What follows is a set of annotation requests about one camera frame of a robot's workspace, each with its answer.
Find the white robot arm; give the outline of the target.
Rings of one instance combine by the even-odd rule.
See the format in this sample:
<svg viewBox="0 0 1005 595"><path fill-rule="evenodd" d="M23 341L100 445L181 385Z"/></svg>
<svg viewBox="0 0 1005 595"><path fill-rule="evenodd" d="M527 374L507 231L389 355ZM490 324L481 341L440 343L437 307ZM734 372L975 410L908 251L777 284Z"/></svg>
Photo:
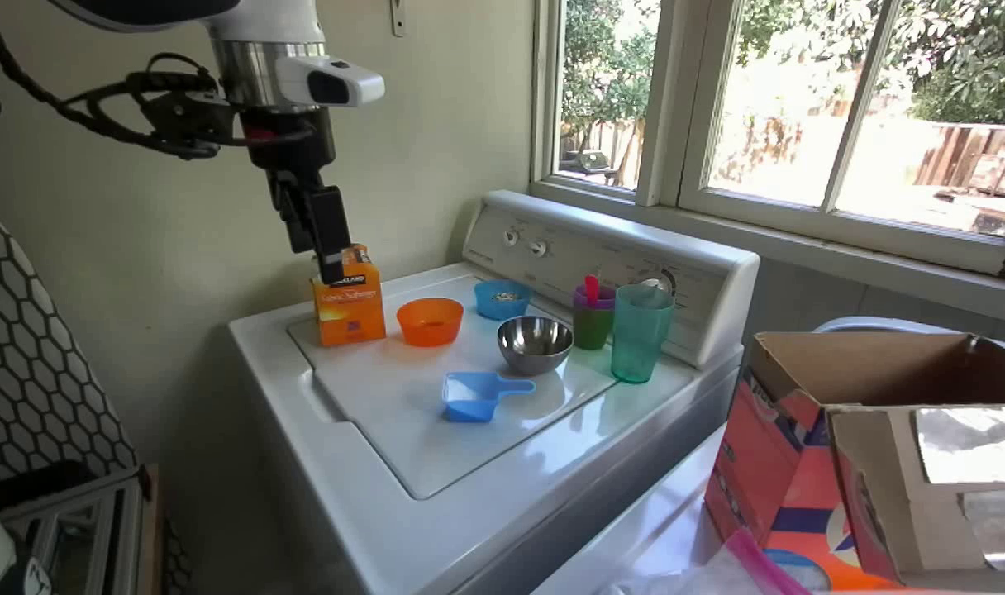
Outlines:
<svg viewBox="0 0 1005 595"><path fill-rule="evenodd" d="M217 74L144 66L120 83L147 121L144 143L181 159L241 146L267 176L271 204L293 251L309 251L323 281L342 279L350 250L335 162L331 107L383 95L375 74L327 54L315 0L53 0L69 18L147 34L198 23Z"/></svg>

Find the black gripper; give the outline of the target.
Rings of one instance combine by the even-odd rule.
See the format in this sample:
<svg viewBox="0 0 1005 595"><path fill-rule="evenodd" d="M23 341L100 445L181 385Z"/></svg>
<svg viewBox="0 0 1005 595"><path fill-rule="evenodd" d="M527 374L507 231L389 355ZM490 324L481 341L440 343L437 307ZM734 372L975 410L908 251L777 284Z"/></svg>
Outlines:
<svg viewBox="0 0 1005 595"><path fill-rule="evenodd" d="M342 281L342 250L350 244L342 199L319 178L335 162L331 121L323 110L241 117L252 162L267 176L289 250L317 254L317 281Z"/></svg>

